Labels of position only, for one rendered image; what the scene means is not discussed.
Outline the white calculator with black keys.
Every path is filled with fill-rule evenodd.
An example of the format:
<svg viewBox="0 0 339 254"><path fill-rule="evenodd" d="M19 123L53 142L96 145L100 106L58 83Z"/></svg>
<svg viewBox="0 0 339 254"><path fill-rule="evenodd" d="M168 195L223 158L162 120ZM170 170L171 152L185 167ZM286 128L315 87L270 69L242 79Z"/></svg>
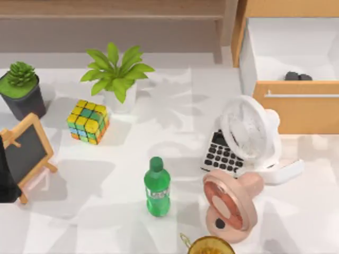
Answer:
<svg viewBox="0 0 339 254"><path fill-rule="evenodd" d="M237 179L243 166L244 160L233 153L222 131L220 129L215 131L209 141L200 169L207 172L220 169Z"/></svg>

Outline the green bottle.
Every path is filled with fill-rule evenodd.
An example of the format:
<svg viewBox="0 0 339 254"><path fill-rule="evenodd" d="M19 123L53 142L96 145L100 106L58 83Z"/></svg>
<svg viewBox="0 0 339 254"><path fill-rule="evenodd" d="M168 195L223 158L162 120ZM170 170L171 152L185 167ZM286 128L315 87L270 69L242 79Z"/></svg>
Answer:
<svg viewBox="0 0 339 254"><path fill-rule="evenodd" d="M165 216L170 209L170 183L171 177L164 168L161 157L152 157L149 170L145 173L144 184L147 197L148 212L155 216Z"/></svg>

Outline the leafy plant in white pot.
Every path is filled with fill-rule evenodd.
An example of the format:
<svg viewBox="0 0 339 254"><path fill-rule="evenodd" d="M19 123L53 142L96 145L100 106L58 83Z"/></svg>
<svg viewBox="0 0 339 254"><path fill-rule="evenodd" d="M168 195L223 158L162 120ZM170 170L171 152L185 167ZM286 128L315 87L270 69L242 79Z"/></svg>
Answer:
<svg viewBox="0 0 339 254"><path fill-rule="evenodd" d="M155 71L143 62L140 46L127 49L122 57L112 42L108 43L106 53L98 49L87 49L86 53L93 62L88 64L89 70L81 82L92 81L91 95L103 94L105 105L113 113L129 113L136 102L137 81L147 79L147 73Z"/></svg>

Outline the white desk fan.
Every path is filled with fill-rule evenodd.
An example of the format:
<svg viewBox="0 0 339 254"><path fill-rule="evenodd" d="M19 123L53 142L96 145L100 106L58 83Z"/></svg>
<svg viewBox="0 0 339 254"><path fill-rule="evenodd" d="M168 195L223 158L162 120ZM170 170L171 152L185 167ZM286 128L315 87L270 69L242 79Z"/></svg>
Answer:
<svg viewBox="0 0 339 254"><path fill-rule="evenodd" d="M252 171L267 185L281 185L304 172L303 160L281 159L280 117L275 110L240 95L226 103L219 123L231 151L244 160L244 173Z"/></svg>

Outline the colourful puzzle cube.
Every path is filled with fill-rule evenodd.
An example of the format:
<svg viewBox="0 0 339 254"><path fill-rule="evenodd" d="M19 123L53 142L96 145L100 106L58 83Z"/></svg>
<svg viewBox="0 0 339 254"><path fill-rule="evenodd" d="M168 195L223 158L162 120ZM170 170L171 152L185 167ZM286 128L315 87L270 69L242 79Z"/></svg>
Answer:
<svg viewBox="0 0 339 254"><path fill-rule="evenodd" d="M73 139L98 145L110 125L106 107L80 99L67 118Z"/></svg>

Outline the pink desk fan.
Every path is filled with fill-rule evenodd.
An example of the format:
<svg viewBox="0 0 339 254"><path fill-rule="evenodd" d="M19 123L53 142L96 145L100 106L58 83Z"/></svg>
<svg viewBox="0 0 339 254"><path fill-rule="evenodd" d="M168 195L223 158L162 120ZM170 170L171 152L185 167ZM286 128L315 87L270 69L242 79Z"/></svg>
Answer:
<svg viewBox="0 0 339 254"><path fill-rule="evenodd" d="M222 170L207 173L203 178L203 190L209 202L206 226L210 234L229 243L245 240L258 219L253 198L263 188L263 178L254 172L238 178Z"/></svg>

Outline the wooden open shelf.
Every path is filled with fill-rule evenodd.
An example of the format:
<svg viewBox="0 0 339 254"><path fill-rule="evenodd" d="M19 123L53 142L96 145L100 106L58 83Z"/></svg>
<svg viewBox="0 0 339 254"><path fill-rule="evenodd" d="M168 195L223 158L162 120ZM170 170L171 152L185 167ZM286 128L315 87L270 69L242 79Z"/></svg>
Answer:
<svg viewBox="0 0 339 254"><path fill-rule="evenodd" d="M140 44L221 62L239 0L0 0L0 53L79 53Z"/></svg>

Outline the gold trophy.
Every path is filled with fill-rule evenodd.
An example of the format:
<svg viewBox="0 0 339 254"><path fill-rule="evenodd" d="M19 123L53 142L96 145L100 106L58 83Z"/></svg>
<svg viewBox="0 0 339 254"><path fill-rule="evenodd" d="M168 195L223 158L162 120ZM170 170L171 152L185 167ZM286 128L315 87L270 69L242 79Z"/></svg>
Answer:
<svg viewBox="0 0 339 254"><path fill-rule="evenodd" d="M235 254L229 243L215 236L201 237L193 243L183 233L180 233L180 238L188 248L187 254Z"/></svg>

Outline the pale wooden drawer front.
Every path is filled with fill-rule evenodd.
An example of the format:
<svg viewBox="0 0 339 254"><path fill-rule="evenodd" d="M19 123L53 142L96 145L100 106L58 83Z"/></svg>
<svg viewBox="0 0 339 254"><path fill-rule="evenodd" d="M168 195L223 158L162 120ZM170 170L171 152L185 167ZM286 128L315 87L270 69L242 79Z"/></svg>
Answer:
<svg viewBox="0 0 339 254"><path fill-rule="evenodd" d="M281 134L339 134L339 98L265 98L282 94L339 94L339 80L257 81L253 97L280 117Z"/></svg>

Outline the black object in drawer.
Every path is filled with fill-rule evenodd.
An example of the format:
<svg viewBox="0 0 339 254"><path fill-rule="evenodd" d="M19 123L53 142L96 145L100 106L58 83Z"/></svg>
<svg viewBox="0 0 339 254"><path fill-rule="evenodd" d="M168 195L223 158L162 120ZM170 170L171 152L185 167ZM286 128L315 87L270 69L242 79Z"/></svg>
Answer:
<svg viewBox="0 0 339 254"><path fill-rule="evenodd" d="M286 73L284 80L285 81L308 81L308 80L313 80L313 79L310 75L299 74L294 71L289 71Z"/></svg>

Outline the pulled-out white drawer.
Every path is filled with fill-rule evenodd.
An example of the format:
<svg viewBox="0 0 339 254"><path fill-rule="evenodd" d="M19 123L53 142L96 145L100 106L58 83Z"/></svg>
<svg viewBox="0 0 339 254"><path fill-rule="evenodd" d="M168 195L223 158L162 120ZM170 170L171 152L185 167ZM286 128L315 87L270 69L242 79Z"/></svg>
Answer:
<svg viewBox="0 0 339 254"><path fill-rule="evenodd" d="M339 80L339 17L255 17L246 23L239 72L242 92L257 81L294 71L313 80Z"/></svg>

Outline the framed blackboard on wooden easel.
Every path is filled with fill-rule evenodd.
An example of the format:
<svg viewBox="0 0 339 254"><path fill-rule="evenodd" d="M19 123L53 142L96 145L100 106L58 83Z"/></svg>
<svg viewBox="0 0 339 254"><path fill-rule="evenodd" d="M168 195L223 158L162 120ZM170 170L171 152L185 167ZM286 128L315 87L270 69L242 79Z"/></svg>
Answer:
<svg viewBox="0 0 339 254"><path fill-rule="evenodd" d="M28 114L13 129L0 131L6 159L14 181L22 191L18 198L22 204L28 199L23 191L24 185L39 174L43 168L52 173L57 167L49 162L53 149L37 115Z"/></svg>

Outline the succulent in dark grey pot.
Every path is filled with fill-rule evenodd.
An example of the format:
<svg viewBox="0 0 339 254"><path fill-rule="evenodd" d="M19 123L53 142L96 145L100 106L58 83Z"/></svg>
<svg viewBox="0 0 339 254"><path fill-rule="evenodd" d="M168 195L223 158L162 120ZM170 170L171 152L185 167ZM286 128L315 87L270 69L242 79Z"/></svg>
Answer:
<svg viewBox="0 0 339 254"><path fill-rule="evenodd" d="M30 113L39 118L46 114L39 82L35 68L22 61L10 64L9 70L0 77L0 96L17 120L23 120Z"/></svg>

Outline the wooden cupboard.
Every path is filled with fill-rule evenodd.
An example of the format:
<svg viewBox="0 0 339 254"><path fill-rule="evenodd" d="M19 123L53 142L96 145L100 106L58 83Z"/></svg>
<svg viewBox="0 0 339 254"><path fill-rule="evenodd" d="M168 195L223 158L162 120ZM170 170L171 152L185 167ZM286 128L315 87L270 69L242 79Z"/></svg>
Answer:
<svg viewBox="0 0 339 254"><path fill-rule="evenodd" d="M339 0L238 0L231 37L235 68L239 67L244 30L250 17L339 17Z"/></svg>

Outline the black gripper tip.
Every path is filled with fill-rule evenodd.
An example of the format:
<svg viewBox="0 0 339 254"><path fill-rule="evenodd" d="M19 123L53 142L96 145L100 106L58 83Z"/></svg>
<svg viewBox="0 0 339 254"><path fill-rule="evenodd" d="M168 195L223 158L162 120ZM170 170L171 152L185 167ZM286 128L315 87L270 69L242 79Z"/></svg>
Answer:
<svg viewBox="0 0 339 254"><path fill-rule="evenodd" d="M14 203L22 191L14 181L8 167L2 137L0 137L0 203Z"/></svg>

